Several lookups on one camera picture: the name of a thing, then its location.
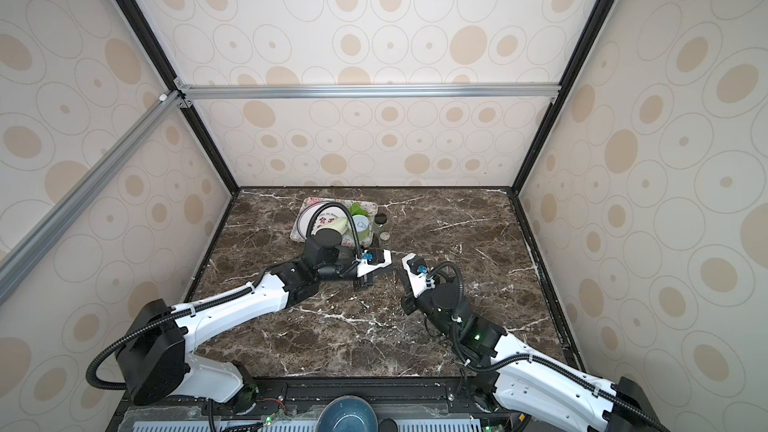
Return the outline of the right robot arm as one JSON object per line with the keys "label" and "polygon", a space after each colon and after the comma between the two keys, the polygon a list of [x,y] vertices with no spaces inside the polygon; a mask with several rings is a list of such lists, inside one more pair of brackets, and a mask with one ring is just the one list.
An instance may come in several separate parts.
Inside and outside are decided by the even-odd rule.
{"label": "right robot arm", "polygon": [[468,387],[484,411],[503,408],[563,431],[662,431],[664,425],[633,380],[614,383],[574,369],[478,315],[457,264],[429,267],[408,254],[399,277],[406,313],[421,312],[472,372]]}

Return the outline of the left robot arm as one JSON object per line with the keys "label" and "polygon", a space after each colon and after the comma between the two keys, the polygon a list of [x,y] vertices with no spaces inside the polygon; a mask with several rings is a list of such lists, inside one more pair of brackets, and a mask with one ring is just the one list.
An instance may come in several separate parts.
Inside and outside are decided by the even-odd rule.
{"label": "left robot arm", "polygon": [[137,406],[169,396],[232,401],[246,390],[246,369],[201,357],[197,349],[254,318],[300,304],[326,282],[351,282],[360,289],[392,268],[391,251],[364,249],[357,235],[352,239],[346,246],[340,232],[309,225],[301,254],[268,266],[255,282],[201,301],[147,303],[125,335],[88,365],[87,384],[124,391]]}

